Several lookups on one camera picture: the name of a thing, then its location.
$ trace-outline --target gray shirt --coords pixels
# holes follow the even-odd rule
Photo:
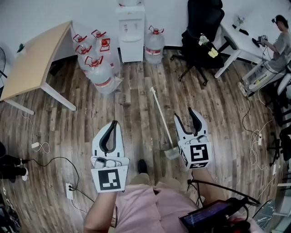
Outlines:
[[[281,32],[274,46],[279,53],[279,57],[277,59],[273,58],[268,65],[277,72],[283,72],[291,60],[291,35]]]

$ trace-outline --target desk surface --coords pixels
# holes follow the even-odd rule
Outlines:
[[[246,29],[249,35],[245,35],[239,31],[236,31],[232,26],[234,24],[233,18],[234,18],[233,15],[226,13],[221,21],[221,26],[224,28],[229,37],[236,44],[238,49],[262,59],[263,51],[265,48],[262,48],[261,46],[257,47],[251,40],[252,38],[257,39],[258,36],[260,35],[258,35],[253,30]],[[266,60],[270,60],[269,56],[264,56],[264,58]]]
[[[16,57],[0,100],[7,100],[41,87],[70,24],[71,21],[60,24],[25,44],[26,53]]]

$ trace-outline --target mop handle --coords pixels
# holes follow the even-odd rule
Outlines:
[[[160,107],[159,101],[158,101],[158,99],[157,99],[157,97],[156,97],[156,91],[155,91],[155,89],[154,89],[153,87],[151,87],[151,92],[154,94],[156,104],[157,104],[157,106],[158,106],[158,108],[159,108],[159,111],[160,111],[160,114],[161,114],[161,117],[162,117],[163,123],[164,123],[164,125],[165,125],[165,128],[166,128],[166,131],[167,131],[167,134],[168,134],[168,137],[169,137],[169,140],[170,140],[171,146],[172,146],[172,148],[173,148],[173,147],[174,147],[174,146],[173,146],[173,141],[172,141],[172,138],[171,138],[171,136],[170,136],[170,133],[169,133],[169,130],[168,130],[168,127],[167,127],[166,121],[165,121],[165,119],[164,119],[164,115],[163,115],[163,113],[162,113],[162,110],[161,110],[161,107]]]

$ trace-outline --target display screen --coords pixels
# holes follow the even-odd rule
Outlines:
[[[229,207],[231,204],[226,202],[217,202],[205,209],[202,209],[196,213],[193,213],[189,216],[184,217],[184,221],[190,226],[195,226],[196,223],[205,220],[206,218],[217,214],[221,210]]]

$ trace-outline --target wooden floor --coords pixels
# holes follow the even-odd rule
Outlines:
[[[6,146],[8,154],[34,158],[42,164],[58,156],[70,159],[80,175],[79,189],[96,198],[90,171],[91,142],[106,123],[117,120],[122,129],[125,154],[130,159],[128,181],[137,174],[136,162],[143,158],[148,164],[153,184],[163,176],[170,176],[180,180],[186,189],[190,172],[185,172],[182,159],[169,161],[163,153],[170,148],[170,144],[149,91],[153,86],[174,144],[177,143],[174,112],[190,130],[187,107],[196,109],[208,123],[209,140],[213,143],[215,155],[210,167],[214,179],[219,184],[258,198],[273,176],[271,171],[261,171],[251,165],[251,133],[245,131],[241,123],[249,102],[239,92],[237,82],[251,65],[236,61],[220,79],[205,71],[209,83],[204,87],[196,69],[192,69],[183,82],[178,81],[178,76],[185,70],[185,63],[170,61],[174,53],[176,51],[165,51],[163,62],[159,65],[150,65],[145,61],[123,64],[124,80],[115,93],[108,96],[96,91],[75,60],[66,62],[59,73],[55,77],[49,75],[47,81],[76,105],[77,111],[70,111],[41,89],[16,98],[19,103],[35,111],[34,116],[29,116],[33,123],[32,141],[48,142],[51,152],[32,151],[29,120],[5,102],[0,103],[0,141]],[[245,117],[245,126],[252,130],[260,129],[272,118],[271,112],[258,101],[257,94],[250,100],[251,110]],[[266,151],[266,146],[272,141],[272,131],[279,131],[274,122],[262,131],[263,146],[257,150],[260,166],[268,165],[272,158],[272,154]],[[71,164],[64,159],[56,159],[48,167],[39,167],[35,162],[30,162],[27,167],[28,181],[20,178],[14,184],[8,180],[2,182],[7,197],[20,216],[22,232],[82,232],[85,214],[75,210],[65,197],[65,183],[77,182]],[[261,202],[275,197],[281,171],[282,168],[259,198]],[[76,192],[74,204],[88,211],[92,202]]]

